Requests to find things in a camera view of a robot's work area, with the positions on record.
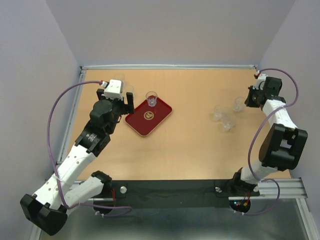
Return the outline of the clear faceted glass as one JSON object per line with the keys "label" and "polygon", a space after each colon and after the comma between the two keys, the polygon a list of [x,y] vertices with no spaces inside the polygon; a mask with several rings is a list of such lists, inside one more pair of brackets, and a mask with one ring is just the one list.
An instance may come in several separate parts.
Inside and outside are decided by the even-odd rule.
{"label": "clear faceted glass", "polygon": [[145,99],[147,101],[147,105],[153,108],[157,104],[158,94],[154,91],[149,91],[146,93]]}
{"label": "clear faceted glass", "polygon": [[244,108],[246,107],[245,105],[245,98],[244,97],[237,97],[235,100],[234,100],[234,104],[233,104],[233,111],[234,112],[241,112],[244,110]]}

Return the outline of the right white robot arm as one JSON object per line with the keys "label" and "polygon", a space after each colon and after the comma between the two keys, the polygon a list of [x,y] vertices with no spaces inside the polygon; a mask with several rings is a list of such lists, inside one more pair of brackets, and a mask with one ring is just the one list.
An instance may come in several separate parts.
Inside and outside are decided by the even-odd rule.
{"label": "right white robot arm", "polygon": [[253,192],[258,182],[267,176],[297,167],[308,133],[291,120],[285,99],[280,96],[282,80],[260,74],[250,86],[245,105],[260,108],[266,115],[270,129],[258,153],[258,160],[239,169],[230,182],[235,195]]}

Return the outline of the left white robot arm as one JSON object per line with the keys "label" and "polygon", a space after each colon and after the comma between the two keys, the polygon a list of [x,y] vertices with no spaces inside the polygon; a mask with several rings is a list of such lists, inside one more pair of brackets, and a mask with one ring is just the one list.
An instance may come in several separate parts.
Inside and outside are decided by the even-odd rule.
{"label": "left white robot arm", "polygon": [[97,90],[98,101],[89,114],[89,121],[75,140],[63,163],[54,170],[46,183],[33,194],[25,194],[20,205],[25,217],[50,236],[58,233],[68,216],[79,206],[89,206],[90,198],[99,195],[113,198],[107,206],[93,205],[98,214],[105,216],[115,209],[116,190],[112,178],[96,171],[76,188],[73,183],[80,173],[93,162],[110,142],[117,123],[123,115],[132,114],[133,93],[114,97],[106,90]]}

